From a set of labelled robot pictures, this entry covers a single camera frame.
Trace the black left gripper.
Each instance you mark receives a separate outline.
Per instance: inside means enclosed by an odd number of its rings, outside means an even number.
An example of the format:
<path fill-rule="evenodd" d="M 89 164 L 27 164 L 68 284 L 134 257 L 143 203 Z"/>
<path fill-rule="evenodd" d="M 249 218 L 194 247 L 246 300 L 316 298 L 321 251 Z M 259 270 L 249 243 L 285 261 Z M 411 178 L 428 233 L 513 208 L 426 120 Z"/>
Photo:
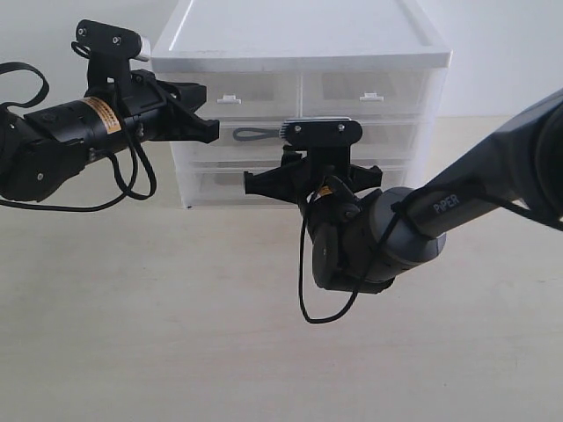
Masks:
<path fill-rule="evenodd" d="M 131 70 L 132 93 L 121 97 L 107 89 L 107 103 L 120 129 L 109 143 L 189 141 L 209 144 L 219 138 L 220 122 L 205 120 L 197 111 L 207 102 L 207 87 L 198 83 L 167 82 L 145 70 Z"/>

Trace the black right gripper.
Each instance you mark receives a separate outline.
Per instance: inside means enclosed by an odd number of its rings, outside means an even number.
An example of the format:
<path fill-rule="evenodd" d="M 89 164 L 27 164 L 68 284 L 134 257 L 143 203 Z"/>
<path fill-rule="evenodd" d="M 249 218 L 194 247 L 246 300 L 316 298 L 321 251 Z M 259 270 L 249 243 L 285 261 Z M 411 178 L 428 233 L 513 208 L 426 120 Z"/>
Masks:
<path fill-rule="evenodd" d="M 297 205 L 305 220 L 352 220 L 380 192 L 382 171 L 351 164 L 349 176 L 312 174 L 304 151 L 286 147 L 281 167 L 243 173 L 246 194 Z"/>

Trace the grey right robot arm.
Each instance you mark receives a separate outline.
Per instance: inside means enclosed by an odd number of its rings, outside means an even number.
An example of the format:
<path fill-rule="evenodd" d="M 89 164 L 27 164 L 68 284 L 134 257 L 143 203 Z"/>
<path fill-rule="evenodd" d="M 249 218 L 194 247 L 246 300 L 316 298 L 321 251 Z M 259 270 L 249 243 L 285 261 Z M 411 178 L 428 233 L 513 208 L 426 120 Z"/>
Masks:
<path fill-rule="evenodd" d="M 279 166 L 244 175 L 246 193 L 299 207 L 320 288 L 378 294 L 437 258 L 450 230 L 517 201 L 545 225 L 562 219 L 560 91 L 416 189 L 383 189 L 379 167 L 352 163 L 351 149 L 366 132 L 348 117 L 287 120 Z"/>

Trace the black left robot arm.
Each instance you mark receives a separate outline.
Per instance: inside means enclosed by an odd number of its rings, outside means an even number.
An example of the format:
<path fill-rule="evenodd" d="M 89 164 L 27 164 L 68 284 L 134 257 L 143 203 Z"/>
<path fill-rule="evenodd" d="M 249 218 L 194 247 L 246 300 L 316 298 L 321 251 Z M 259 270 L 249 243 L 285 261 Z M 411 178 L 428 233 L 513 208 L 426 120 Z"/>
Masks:
<path fill-rule="evenodd" d="M 197 115 L 206 86 L 168 83 L 147 70 L 90 87 L 78 100 L 19 116 L 1 106 L 1 198 L 9 207 L 42 209 L 43 201 L 89 164 L 110 161 L 118 200 L 147 200 L 157 178 L 143 143 L 209 144 L 218 120 Z"/>

